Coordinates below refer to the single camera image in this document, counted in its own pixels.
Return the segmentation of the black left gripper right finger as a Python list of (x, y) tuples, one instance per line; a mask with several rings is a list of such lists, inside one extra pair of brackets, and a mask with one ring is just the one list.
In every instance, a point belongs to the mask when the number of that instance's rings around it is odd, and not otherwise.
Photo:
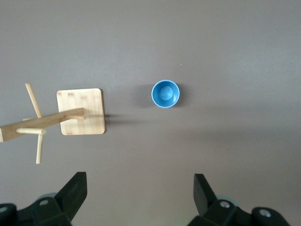
[(203, 174), (194, 175), (193, 198), (198, 215), (190, 226), (251, 226), (252, 217), (230, 201), (218, 199)]

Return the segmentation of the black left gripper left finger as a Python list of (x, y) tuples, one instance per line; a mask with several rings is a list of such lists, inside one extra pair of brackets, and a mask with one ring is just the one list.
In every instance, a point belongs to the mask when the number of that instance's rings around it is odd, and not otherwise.
[(54, 196), (17, 212), (19, 226), (70, 226), (87, 197), (87, 174), (77, 172)]

